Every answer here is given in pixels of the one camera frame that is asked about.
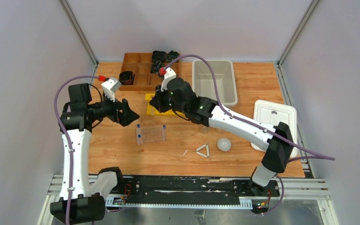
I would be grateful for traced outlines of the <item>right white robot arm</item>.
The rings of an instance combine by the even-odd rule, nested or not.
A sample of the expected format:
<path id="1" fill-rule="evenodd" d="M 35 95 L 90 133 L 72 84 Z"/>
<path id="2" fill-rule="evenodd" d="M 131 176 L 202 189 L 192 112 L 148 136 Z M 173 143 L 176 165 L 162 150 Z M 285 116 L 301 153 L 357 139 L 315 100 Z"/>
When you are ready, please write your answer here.
<path id="1" fill-rule="evenodd" d="M 247 187 L 255 196 L 266 192 L 270 180 L 286 169 L 293 151 L 293 137 L 289 126 L 283 122 L 264 124 L 235 113 L 214 99 L 196 95 L 190 84 L 181 78 L 169 81 L 165 88 L 158 85 L 149 104 L 160 113 L 183 113 L 194 124 L 228 131 L 264 150 Z"/>

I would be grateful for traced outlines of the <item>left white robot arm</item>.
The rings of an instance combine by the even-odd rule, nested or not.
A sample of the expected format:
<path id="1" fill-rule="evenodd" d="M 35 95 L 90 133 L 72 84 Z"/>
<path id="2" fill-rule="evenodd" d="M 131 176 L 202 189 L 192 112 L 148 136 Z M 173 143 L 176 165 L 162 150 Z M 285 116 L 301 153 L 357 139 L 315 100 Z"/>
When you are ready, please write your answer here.
<path id="1" fill-rule="evenodd" d="M 115 98 L 121 83 L 108 79 L 101 84 L 100 101 L 91 103 L 90 84 L 68 87 L 69 102 L 59 115 L 64 145 L 64 176 L 59 200 L 51 203 L 51 214 L 67 225 L 102 220 L 107 208 L 105 200 L 112 192 L 121 193 L 125 187 L 119 167 L 101 169 L 97 180 L 89 181 L 89 147 L 93 124 L 104 118 L 125 127 L 139 119 L 126 99 Z"/>

